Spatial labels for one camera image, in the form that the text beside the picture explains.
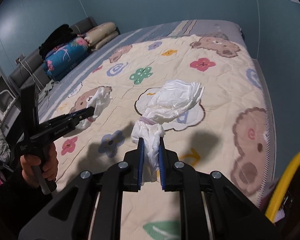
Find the wall socket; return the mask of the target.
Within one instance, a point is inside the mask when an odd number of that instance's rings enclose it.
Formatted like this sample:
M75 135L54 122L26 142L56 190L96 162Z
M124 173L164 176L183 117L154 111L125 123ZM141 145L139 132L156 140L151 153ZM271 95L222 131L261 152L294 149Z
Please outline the wall socket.
M23 64L23 59L25 59L25 54L24 54L24 53L20 54L20 55L16 58L15 64L16 64L16 65Z

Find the grey striped bed sheet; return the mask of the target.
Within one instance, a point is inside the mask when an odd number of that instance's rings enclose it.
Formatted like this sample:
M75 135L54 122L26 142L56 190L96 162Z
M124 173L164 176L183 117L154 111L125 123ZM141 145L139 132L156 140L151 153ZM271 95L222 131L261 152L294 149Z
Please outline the grey striped bed sheet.
M268 113L239 27L194 20L122 34L57 84L39 109L42 121L84 108L101 86L111 102L82 132L56 141L57 185L80 171L104 171L135 147L131 133L168 80L200 83L198 104L164 124L164 142L200 172L221 171L259 205L269 178Z

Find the dark grey headboard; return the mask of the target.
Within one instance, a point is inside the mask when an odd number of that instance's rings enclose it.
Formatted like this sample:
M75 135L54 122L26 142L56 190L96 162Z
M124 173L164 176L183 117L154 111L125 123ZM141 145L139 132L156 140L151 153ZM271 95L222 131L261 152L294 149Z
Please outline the dark grey headboard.
M71 25L70 28L77 35L82 35L96 26L95 20L92 17L87 17ZM20 89L26 85L35 83L42 89L51 80L43 70L43 63L44 61L39 55L39 49L37 48L23 59L23 64L17 65L16 69L8 77L10 85L17 95L20 95Z

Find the bedside table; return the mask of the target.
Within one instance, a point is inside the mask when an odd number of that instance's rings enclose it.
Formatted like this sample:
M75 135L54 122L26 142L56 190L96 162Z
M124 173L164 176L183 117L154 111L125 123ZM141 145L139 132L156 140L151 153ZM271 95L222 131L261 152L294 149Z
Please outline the bedside table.
M12 141L18 136L15 129L19 113L18 97L0 71L0 129L7 141Z

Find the beige stacked pillows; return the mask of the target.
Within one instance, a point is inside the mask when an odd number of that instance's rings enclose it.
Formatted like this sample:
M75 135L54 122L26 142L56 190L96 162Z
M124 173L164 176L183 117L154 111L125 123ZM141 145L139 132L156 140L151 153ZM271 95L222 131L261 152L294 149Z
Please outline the beige stacked pillows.
M94 27L85 34L85 41L88 43L89 48L99 50L106 43L117 37L119 32L113 22L106 22Z

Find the yellow-rimmed trash bin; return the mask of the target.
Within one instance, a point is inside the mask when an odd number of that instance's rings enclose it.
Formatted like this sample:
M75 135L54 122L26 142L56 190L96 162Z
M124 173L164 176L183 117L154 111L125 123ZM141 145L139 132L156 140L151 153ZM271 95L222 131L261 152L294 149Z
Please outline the yellow-rimmed trash bin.
M281 208L285 217L274 224L274 217ZM276 239L300 239L300 152L281 176L265 215L278 231Z

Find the black clothing pile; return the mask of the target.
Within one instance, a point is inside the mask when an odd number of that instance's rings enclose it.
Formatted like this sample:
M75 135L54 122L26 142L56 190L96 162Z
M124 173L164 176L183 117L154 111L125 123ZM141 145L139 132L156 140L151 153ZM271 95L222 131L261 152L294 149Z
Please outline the black clothing pile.
M57 46L68 43L77 37L68 24L63 24L55 29L44 43L39 47L39 55L44 60L47 54Z

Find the large white bag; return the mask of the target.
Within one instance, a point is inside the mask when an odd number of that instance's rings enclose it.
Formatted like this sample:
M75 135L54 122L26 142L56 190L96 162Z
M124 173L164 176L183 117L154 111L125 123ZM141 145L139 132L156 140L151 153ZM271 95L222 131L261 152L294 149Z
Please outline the large white bag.
M186 83L183 80L168 80L146 103L141 117L134 124L131 139L139 138L145 143L146 165L151 172L159 169L160 137L164 137L164 123L170 123L191 110L202 98L201 83Z

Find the cream cartoon bear quilt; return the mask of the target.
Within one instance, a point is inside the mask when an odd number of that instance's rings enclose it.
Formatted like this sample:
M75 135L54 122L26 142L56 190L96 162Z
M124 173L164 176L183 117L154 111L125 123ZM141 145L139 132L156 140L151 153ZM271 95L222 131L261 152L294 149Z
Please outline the cream cartoon bear quilt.
M101 87L111 102L82 131L56 141L57 184L102 172L145 139L139 192L123 194L121 239L178 239L179 195L159 183L159 139L197 171L221 171L259 205L267 178L263 91L246 47L224 35L167 37L117 47L79 82L62 87L54 116L83 109Z

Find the small white twisted bag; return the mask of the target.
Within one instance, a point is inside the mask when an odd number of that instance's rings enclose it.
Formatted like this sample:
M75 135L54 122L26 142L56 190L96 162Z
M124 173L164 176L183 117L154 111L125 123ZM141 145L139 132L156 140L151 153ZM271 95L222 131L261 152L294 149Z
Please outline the small white twisted bag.
M94 113L92 116L80 121L79 124L76 126L78 130L85 130L87 129L105 110L106 107L109 106L111 101L111 94L112 88L109 86L101 86L97 89L96 93L93 95L92 99L88 102L88 107L94 108Z

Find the trash inside bin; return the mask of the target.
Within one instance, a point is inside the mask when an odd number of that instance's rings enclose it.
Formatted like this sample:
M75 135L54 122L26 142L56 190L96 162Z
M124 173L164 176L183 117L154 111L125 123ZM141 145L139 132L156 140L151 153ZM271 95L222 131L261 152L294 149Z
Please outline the trash inside bin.
M279 211L277 211L277 213L276 213L276 215L274 217L273 223L274 224L277 223L278 221L284 219L284 217L285 217L285 211L284 211L283 208L281 208L281 209L279 209Z

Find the blue floral folded blanket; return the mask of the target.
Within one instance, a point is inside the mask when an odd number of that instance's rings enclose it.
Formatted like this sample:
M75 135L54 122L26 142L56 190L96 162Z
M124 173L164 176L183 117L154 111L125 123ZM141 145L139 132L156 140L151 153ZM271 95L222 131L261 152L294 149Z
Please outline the blue floral folded blanket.
M42 65L45 74L55 81L61 81L89 55L88 48L87 41L77 37L52 50L46 55Z

